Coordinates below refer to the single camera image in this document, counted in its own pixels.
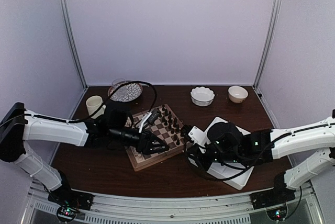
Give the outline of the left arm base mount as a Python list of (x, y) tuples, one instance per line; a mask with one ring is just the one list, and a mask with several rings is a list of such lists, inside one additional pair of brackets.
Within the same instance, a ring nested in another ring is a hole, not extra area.
[(58, 189), (50, 191), (46, 187), (44, 190), (48, 193), (48, 201), (59, 205), (56, 211), (56, 217), (62, 223), (69, 223), (75, 219), (80, 210), (90, 210), (94, 195), (85, 192), (74, 191), (69, 184), (66, 175), (59, 171), (61, 177), (61, 186)]

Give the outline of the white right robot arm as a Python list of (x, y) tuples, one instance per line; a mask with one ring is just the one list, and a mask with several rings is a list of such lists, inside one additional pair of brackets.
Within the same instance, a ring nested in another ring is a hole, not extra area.
[(237, 190), (246, 186), (255, 166), (314, 150), (305, 161), (276, 175), (268, 194), (275, 204), (334, 165), (334, 116), (296, 128), (254, 132), (216, 117), (204, 131), (185, 125), (181, 133), (191, 144), (185, 149), (189, 162)]

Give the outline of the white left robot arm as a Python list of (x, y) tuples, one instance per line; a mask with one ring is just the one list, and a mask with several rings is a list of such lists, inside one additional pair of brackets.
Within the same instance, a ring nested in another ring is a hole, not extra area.
[(28, 144), (29, 140), (67, 143), (77, 147), (100, 148), (111, 140), (134, 147), (149, 155), (169, 150), (159, 137), (144, 129), (127, 127), (133, 121), (130, 109), (121, 102), (111, 102), (102, 115), (94, 119), (65, 120), (38, 115), (15, 103), (1, 121), (1, 160), (19, 165), (31, 177), (39, 180), (64, 205), (75, 201), (66, 176), (49, 166)]

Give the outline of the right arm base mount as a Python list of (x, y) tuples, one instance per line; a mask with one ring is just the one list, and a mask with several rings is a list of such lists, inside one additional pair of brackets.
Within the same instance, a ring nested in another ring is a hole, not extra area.
[(266, 211), (267, 216), (277, 223), (280, 221), (286, 221), (290, 218), (298, 209), (303, 191), (302, 187), (299, 187), (299, 200), (291, 212), (288, 210), (287, 202), (295, 199), (295, 190), (288, 189), (285, 183), (285, 172), (282, 172), (275, 176), (274, 187), (265, 191), (260, 191), (250, 194), (250, 200), (253, 209), (268, 208)]

